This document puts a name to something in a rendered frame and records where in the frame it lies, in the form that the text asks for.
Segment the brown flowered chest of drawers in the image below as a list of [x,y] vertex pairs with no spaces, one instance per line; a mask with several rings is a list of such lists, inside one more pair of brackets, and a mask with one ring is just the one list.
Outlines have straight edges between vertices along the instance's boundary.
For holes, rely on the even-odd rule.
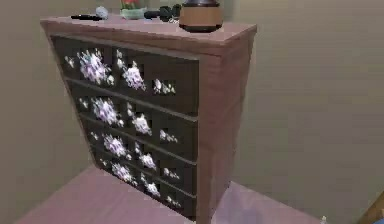
[[195,224],[230,185],[256,26],[40,22],[93,163]]

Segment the brown and black round vase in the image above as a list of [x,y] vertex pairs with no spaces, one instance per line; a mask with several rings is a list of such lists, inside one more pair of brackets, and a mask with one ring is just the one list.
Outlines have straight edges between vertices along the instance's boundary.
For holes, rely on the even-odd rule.
[[179,27],[190,33],[210,33],[222,27],[223,14],[217,0],[185,0]]

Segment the black lumpy object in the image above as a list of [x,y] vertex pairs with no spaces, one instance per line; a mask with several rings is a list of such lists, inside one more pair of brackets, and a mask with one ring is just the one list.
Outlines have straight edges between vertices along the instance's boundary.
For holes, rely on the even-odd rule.
[[161,6],[156,11],[146,11],[144,13],[145,19],[159,18],[162,22],[178,23],[182,6],[175,4],[172,7]]

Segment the green bowl with red plant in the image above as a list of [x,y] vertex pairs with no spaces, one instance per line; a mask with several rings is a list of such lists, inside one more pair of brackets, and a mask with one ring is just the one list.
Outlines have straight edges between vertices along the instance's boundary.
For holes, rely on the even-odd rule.
[[138,20],[144,18],[147,10],[145,0],[120,0],[120,15],[124,19]]

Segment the grey round lump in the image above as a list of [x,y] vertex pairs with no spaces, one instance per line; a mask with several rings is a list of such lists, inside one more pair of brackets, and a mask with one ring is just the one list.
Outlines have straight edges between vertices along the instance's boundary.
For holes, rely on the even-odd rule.
[[109,15],[108,10],[103,6],[97,7],[95,10],[95,13],[98,17],[102,18],[103,20],[108,19],[108,15]]

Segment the black remote control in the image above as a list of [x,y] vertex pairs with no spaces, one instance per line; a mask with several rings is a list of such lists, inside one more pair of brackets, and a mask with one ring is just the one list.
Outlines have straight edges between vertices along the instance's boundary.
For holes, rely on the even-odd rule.
[[71,19],[74,20],[88,20],[88,21],[101,21],[103,18],[96,16],[96,15],[89,15],[89,14],[80,14],[80,15],[71,15]]

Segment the brown wooden furniture corner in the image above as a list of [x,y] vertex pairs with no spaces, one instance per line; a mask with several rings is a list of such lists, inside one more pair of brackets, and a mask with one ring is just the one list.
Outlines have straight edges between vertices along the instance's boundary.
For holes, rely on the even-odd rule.
[[357,224],[373,224],[374,222],[384,218],[384,192],[376,199],[376,201],[368,208],[368,210],[359,219]]

